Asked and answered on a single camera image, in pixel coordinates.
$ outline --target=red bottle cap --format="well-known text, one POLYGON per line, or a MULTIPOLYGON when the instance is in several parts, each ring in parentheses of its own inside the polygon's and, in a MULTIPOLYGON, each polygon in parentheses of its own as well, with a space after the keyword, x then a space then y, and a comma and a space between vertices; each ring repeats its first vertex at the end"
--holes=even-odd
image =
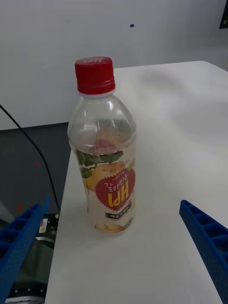
POLYGON ((109 57, 90 57, 75 62, 77 89, 88 95, 104 94, 115 89, 113 62, 109 57))

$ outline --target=red heart logo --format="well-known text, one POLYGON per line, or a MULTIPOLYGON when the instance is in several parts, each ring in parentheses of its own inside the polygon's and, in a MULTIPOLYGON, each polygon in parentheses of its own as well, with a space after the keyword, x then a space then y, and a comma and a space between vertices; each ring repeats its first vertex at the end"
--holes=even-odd
POLYGON ((100 180, 96 185, 95 193, 104 206, 119 211, 128 201, 134 185, 134 170, 123 169, 115 176, 100 180))

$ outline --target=white tabletop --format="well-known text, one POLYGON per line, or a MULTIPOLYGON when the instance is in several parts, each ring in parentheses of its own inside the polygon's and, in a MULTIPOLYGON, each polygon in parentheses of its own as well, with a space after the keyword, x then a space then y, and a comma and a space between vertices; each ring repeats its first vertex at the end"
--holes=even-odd
POLYGON ((136 219, 120 237, 90 228, 71 154, 46 304, 219 304, 179 207, 228 226, 228 73, 187 62, 115 79, 137 123, 136 219))

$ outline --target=white wall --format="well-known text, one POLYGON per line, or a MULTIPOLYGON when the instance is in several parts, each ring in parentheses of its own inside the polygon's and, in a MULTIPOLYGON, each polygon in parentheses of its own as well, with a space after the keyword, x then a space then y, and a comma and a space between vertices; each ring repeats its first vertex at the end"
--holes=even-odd
MULTIPOLYGON (((1 0, 0 103, 22 126, 67 121, 81 57, 109 56, 115 67, 205 60, 228 70, 225 2, 1 0)), ((11 127, 0 112, 0 129, 11 127)))

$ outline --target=juice bottle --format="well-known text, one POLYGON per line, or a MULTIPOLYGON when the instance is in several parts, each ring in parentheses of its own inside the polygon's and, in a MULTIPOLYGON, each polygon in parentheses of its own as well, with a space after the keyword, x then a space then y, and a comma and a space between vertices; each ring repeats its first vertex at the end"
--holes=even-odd
POLYGON ((88 216, 94 228, 120 233, 135 216, 135 122, 114 96, 110 58, 80 59, 75 71, 81 98, 67 132, 80 167, 88 216))

